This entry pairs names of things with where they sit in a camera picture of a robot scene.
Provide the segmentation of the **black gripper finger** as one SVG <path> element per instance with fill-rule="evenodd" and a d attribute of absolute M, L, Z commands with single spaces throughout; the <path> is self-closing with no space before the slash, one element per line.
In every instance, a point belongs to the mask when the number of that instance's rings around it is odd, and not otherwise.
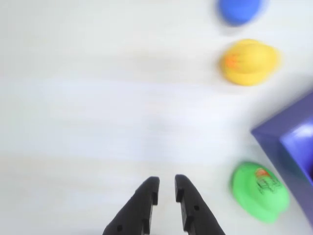
<path fill-rule="evenodd" d="M 183 230 L 190 235 L 225 235 L 201 194 L 182 174 L 175 176 L 176 202 L 180 203 Z"/>
<path fill-rule="evenodd" d="M 158 204 L 160 179 L 147 178 L 106 226 L 103 235 L 148 235 L 153 206 Z"/>

